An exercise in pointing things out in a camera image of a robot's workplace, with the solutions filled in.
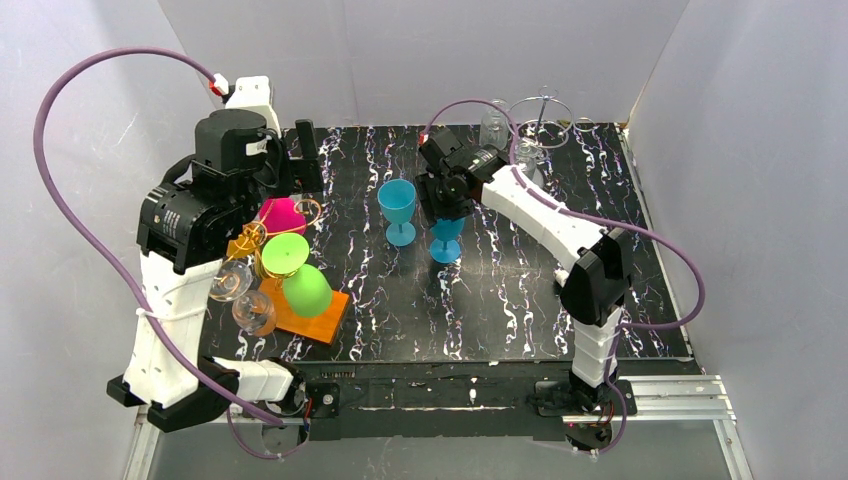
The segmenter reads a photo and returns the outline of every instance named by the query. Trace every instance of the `orange wooden board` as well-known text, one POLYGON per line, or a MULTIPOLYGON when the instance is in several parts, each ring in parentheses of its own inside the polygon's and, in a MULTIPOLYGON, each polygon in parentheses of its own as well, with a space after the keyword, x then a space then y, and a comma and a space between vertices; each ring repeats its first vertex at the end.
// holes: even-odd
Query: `orange wooden board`
POLYGON ((282 289, 278 288, 277 285, 277 279, 269 278, 263 280, 259 286, 259 291, 268 295, 274 302, 274 310, 277 312, 277 328, 328 345, 332 344, 344 319, 350 295, 334 290, 333 302, 326 312, 317 317, 303 318, 295 315, 289 306, 289 302, 286 301, 282 289))

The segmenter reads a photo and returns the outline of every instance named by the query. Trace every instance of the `clear glass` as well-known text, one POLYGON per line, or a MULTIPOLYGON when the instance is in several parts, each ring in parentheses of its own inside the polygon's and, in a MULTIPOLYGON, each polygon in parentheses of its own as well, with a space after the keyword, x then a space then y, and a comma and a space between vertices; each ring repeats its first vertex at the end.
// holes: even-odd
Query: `clear glass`
MULTIPOLYGON (((503 108, 509 108, 509 105, 501 99, 494 99, 492 103, 503 108)), ((478 145, 494 145, 500 150, 506 149, 506 144, 509 141, 509 125, 503 113, 488 107, 483 119, 480 120, 480 141, 478 145)))
POLYGON ((527 178, 534 180, 536 165, 545 159, 542 148, 533 143, 522 141, 515 147, 515 164, 527 178))
POLYGON ((253 283, 253 273, 247 263, 240 260, 231 260, 221 265, 209 296, 219 302, 231 302, 242 295, 253 283))
POLYGON ((274 330, 277 314, 268 295, 248 290, 233 302, 233 318, 250 335, 261 337, 274 330))

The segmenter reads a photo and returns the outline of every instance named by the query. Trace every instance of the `cable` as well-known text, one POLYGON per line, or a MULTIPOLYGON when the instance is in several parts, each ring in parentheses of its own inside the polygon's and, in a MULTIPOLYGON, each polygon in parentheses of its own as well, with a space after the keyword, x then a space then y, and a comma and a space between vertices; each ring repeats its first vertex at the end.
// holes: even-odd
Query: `cable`
MULTIPOLYGON (((33 153, 35 154, 35 163, 38 166, 38 173, 41 175, 41 180, 44 182, 44 186, 47 188, 47 193, 50 194, 50 197, 53 199, 53 202, 59 208, 59 211, 62 212, 62 215, 65 216, 66 219, 71 223, 71 225, 86 239, 88 243, 97 250, 103 258, 109 262, 109 265, 118 272, 118 275, 121 276, 121 279, 127 284, 127 286, 132 291, 133 296, 135 297, 138 304, 146 311, 151 311, 150 304, 147 302, 147 298, 145 298, 144 293, 141 291, 141 287, 132 277, 127 268, 118 260, 115 255, 109 251, 109 249, 103 245, 103 243, 94 235, 86 226, 82 223, 82 221, 74 214, 73 210, 68 206, 65 199, 62 197, 62 194, 59 193, 59 189, 56 187, 56 183, 50 176, 50 170, 47 167, 47 159, 44 156, 44 130, 47 125, 47 116, 50 113, 50 107, 53 106, 53 103, 56 101, 56 97, 59 96, 59 93, 63 88, 73 80, 77 75, 84 72, 88 68, 97 65, 100 62, 109 60, 111 58, 122 57, 126 55, 137 55, 137 54, 147 54, 147 55, 158 55, 168 58, 173 58, 174 60, 179 60, 191 67, 194 67, 195 70, 202 73, 203 76, 208 78, 210 81, 214 81, 214 77, 211 71, 204 68, 197 61, 181 54, 178 52, 174 52, 171 50, 167 50, 164 48, 158 47, 124 47, 124 48, 116 48, 113 50, 107 50, 105 52, 100 52, 95 55, 92 55, 85 60, 79 62, 78 64, 72 66, 68 71, 62 74, 58 80, 50 87, 47 91, 47 94, 44 96, 44 100, 41 102, 41 106, 38 108, 38 113, 35 116, 35 127, 32 132, 32 148, 33 153)), ((183 366, 186 370, 188 370, 192 375, 197 377, 197 379, 209 387, 211 390, 226 398, 227 400, 239 405, 244 409, 244 411, 249 412, 256 418, 261 419, 262 421, 274 425, 281 426, 282 421, 277 417, 265 412, 259 407, 242 400, 237 395, 233 394, 226 388, 222 387, 215 383, 214 380, 209 378, 206 374, 201 372, 191 361, 179 351, 174 342, 168 338, 168 334, 165 333, 165 330, 162 328, 162 325, 159 321, 151 316, 147 315, 147 321, 150 323, 150 327, 156 333, 156 336, 159 337, 159 340, 165 345, 165 348, 174 356, 174 358, 179 362, 180 365, 183 366)))
MULTIPOLYGON (((460 104, 463 104, 463 103, 479 103, 479 104, 482 104, 482 105, 488 105, 492 108, 497 109, 499 112, 504 114, 507 121, 509 121, 510 132, 513 133, 512 141, 510 142, 510 145, 509 145, 509 161, 510 161, 511 164, 514 164, 515 163, 515 147, 517 147, 518 143, 519 143, 518 135, 515 134, 518 131, 517 128, 516 128, 515 120, 512 119, 512 117, 510 116, 510 114, 508 112, 504 111, 502 108, 500 108, 497 105, 489 102, 488 100, 470 98, 470 99, 467 99, 467 100, 459 100, 459 101, 453 102, 453 103, 445 106, 444 108, 439 110, 436 113, 436 115, 433 117, 433 119, 430 120, 427 123, 427 125, 424 127, 424 131, 421 134, 422 137, 429 134, 430 128, 433 126, 433 122, 436 121, 436 119, 439 117, 439 115, 442 114, 442 112, 444 112, 445 110, 447 110, 450 107, 453 107, 454 105, 460 105, 460 104)), ((674 330, 674 329, 680 328, 683 325, 686 325, 687 323, 691 322, 692 319, 695 318, 696 316, 698 316, 698 314, 701 313, 701 310, 704 308, 704 301, 706 299, 706 288, 704 286, 704 278, 701 276, 701 272, 698 269, 698 267, 695 265, 695 262, 692 260, 692 258, 689 257, 689 255, 687 255, 682 249, 680 249, 680 247, 674 245, 671 241, 667 240, 662 235, 655 233, 655 232, 652 232, 650 230, 644 229, 642 227, 636 226, 636 225, 631 225, 629 223, 617 222, 615 220, 609 220, 609 219, 602 218, 602 217, 596 217, 594 215, 587 215, 585 213, 574 212, 572 210, 568 210, 568 208, 565 206, 565 204, 557 204, 557 203, 551 202, 550 200, 546 199, 545 197, 543 197, 542 195, 537 193, 535 190, 530 188, 528 186, 527 182, 524 181, 523 175, 521 173, 519 173, 517 169, 513 169, 512 174, 515 177, 515 180, 518 182, 518 184, 521 185, 521 187, 528 194, 530 194, 531 197, 535 198, 542 205, 545 205, 546 207, 557 211, 561 215, 580 218, 580 219, 587 220, 589 222, 596 223, 598 225, 603 225, 603 226, 609 227, 609 228, 623 228, 625 230, 630 230, 630 231, 638 233, 640 235, 644 235, 645 237, 648 237, 651 240, 654 240, 655 242, 663 245, 664 247, 666 247, 669 250, 671 250, 672 252, 674 252, 675 255, 680 257, 681 260, 683 260, 683 262, 686 264, 686 266, 689 267, 689 269, 692 271, 692 275, 695 277, 695 283, 698 285, 698 300, 695 302, 695 306, 692 308, 691 312, 689 312, 686 316, 677 320, 676 322, 664 323, 664 324, 658 324, 658 325, 644 324, 644 323, 633 323, 633 322, 622 322, 622 323, 619 323, 618 326, 616 326, 616 328, 615 328, 615 333, 616 333, 615 338, 613 339, 612 346, 610 347, 609 360, 607 360, 606 364, 604 365, 604 383, 613 392, 615 392, 616 395, 618 395, 618 398, 621 401, 621 405, 622 405, 621 426, 619 427, 618 433, 616 434, 616 436, 613 437, 612 441, 610 441, 610 444, 598 451, 598 453, 606 453, 606 452, 610 451, 611 449, 613 449, 618 444, 619 440, 621 440, 621 437, 624 434, 624 429, 627 426, 627 407, 626 407, 627 404, 626 404, 626 401, 624 399, 624 395, 621 393, 621 390, 619 390, 618 387, 610 380, 610 367, 612 365, 612 359, 615 358, 615 353, 616 353, 616 350, 618 348, 618 341, 621 338, 621 335, 619 335, 619 333, 621 332, 621 330, 623 330, 625 328, 643 329, 643 330, 674 330)))
POLYGON ((229 424, 230 432, 233 434, 233 439, 236 441, 236 443, 238 443, 239 447, 241 447, 241 449, 244 450, 245 452, 247 452, 249 455, 256 457, 260 460, 279 460, 279 459, 286 458, 289 455, 291 455, 291 454, 297 452, 298 450, 300 450, 301 448, 303 448, 303 446, 306 445, 306 442, 309 441, 308 440, 309 437, 307 437, 307 440, 300 442, 296 447, 292 448, 288 452, 259 453, 256 450, 250 448, 250 445, 248 445, 247 442, 245 442, 244 439, 241 438, 241 435, 238 433, 238 429, 236 428, 236 424, 233 422, 233 414, 230 412, 230 409, 227 409, 227 424, 229 424))
POLYGON ((236 429, 236 424, 233 423, 233 414, 230 412, 229 408, 227 409, 227 424, 230 426, 230 432, 233 434, 233 439, 239 444, 239 447, 241 447, 242 450, 251 456, 262 460, 277 460, 278 458, 281 458, 279 454, 259 453, 250 448, 250 446, 245 443, 244 439, 241 438, 241 435, 239 435, 238 429, 236 429))

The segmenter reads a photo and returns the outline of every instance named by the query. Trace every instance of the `wire ring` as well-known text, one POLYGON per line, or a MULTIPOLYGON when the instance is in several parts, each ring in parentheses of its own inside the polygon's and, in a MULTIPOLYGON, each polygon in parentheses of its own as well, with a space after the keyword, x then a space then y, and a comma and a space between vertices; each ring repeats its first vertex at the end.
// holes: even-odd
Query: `wire ring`
POLYGON ((557 96, 559 96, 559 90, 557 90, 556 88, 551 88, 551 87, 548 87, 547 85, 542 85, 542 87, 539 89, 539 97, 541 97, 543 100, 546 99, 546 98, 548 100, 553 100, 557 96), (545 92, 546 90, 553 90, 554 94, 549 95, 547 93, 542 93, 542 92, 545 92))
POLYGON ((591 124, 591 125, 595 125, 595 122, 593 122, 591 118, 589 118, 589 117, 580 117, 580 118, 578 118, 578 119, 577 119, 577 121, 576 121, 576 122, 574 122, 574 123, 572 123, 572 124, 571 124, 571 128, 573 128, 573 129, 574 129, 574 131, 576 131, 576 132, 580 132, 580 133, 590 133, 592 130, 594 130, 594 129, 595 129, 595 127, 594 127, 594 126, 589 127, 589 128, 585 128, 585 129, 584 129, 584 128, 580 128, 580 127, 578 127, 578 126, 577 126, 579 123, 589 123, 589 124, 591 124))
MULTIPOLYGON (((545 88, 546 88, 546 87, 542 87, 541 89, 539 89, 539 93, 541 93, 541 92, 542 92, 545 88)), ((527 98, 525 98, 525 99, 523 99, 523 100, 519 100, 519 101, 517 101, 517 102, 513 103, 511 107, 509 107, 509 109, 507 110, 507 113, 511 113, 511 112, 512 112, 512 109, 514 109, 515 107, 517 107, 517 106, 521 105, 522 103, 525 103, 525 102, 531 102, 531 101, 538 101, 538 100, 545 101, 545 97, 544 97, 544 96, 538 96, 538 97, 527 97, 527 98)), ((548 97, 548 98, 547 98, 547 101, 548 101, 548 102, 556 103, 556 104, 560 105, 562 108, 564 108, 564 109, 568 110, 568 116, 570 117, 569 125, 573 125, 573 124, 574 124, 574 112, 572 112, 572 111, 571 111, 571 109, 570 109, 570 108, 568 108, 568 105, 564 104, 562 101, 557 100, 556 98, 553 98, 553 97, 548 97)), ((518 130, 521 130, 521 127, 522 127, 522 126, 524 126, 524 125, 529 125, 530 123, 536 123, 536 121, 537 121, 536 119, 532 119, 532 120, 528 120, 528 121, 526 121, 526 122, 524 122, 524 123, 521 123, 521 124, 519 124, 519 126, 518 126, 518 130)), ((554 122, 554 121, 552 121, 552 120, 543 120, 543 121, 542 121, 542 125, 554 125, 554 126, 556 126, 557 128, 559 128, 559 129, 560 129, 560 131, 565 132, 565 140, 563 140, 562 142, 560 142, 560 143, 558 143, 558 144, 556 144, 556 145, 542 145, 542 144, 541 144, 541 142, 538 142, 538 141, 537 141, 536 143, 538 144, 538 146, 539 146, 539 147, 544 148, 545 150, 553 150, 553 149, 555 149, 555 148, 559 148, 559 147, 561 147, 561 146, 565 145, 566 143, 568 143, 568 140, 569 140, 569 138, 570 138, 570 136, 569 136, 569 134, 568 134, 568 128, 565 128, 565 127, 563 127, 562 125, 560 125, 558 122, 554 122)))
MULTIPOLYGON (((526 122, 518 125, 518 131, 520 132, 522 127, 527 127, 529 129, 530 125, 535 125, 535 123, 536 123, 536 120, 527 120, 526 122)), ((540 142, 538 139, 531 139, 530 137, 521 137, 521 140, 532 142, 537 147, 544 148, 545 150, 553 150, 555 148, 559 148, 559 147, 565 145, 566 143, 568 143, 568 140, 571 139, 571 136, 568 134, 569 129, 566 128, 566 127, 563 127, 559 123, 554 122, 552 120, 543 120, 542 126, 545 126, 545 125, 552 125, 554 127, 557 127, 559 129, 559 133, 557 134, 557 137, 560 137, 560 136, 565 137, 563 139, 563 141, 560 142, 560 143, 557 143, 555 145, 542 145, 542 142, 540 142)))

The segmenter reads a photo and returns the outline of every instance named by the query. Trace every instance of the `pink cup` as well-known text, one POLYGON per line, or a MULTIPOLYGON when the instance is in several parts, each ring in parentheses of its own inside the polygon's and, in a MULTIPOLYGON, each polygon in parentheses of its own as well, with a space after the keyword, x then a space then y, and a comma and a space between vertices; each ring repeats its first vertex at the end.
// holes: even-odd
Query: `pink cup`
POLYGON ((303 218, 303 215, 297 213, 294 207, 295 203, 290 198, 269 198, 265 201, 265 204, 259 209, 259 218, 264 218, 262 223, 265 224, 269 234, 297 228, 293 231, 303 235, 303 232, 306 231, 306 219, 303 218))

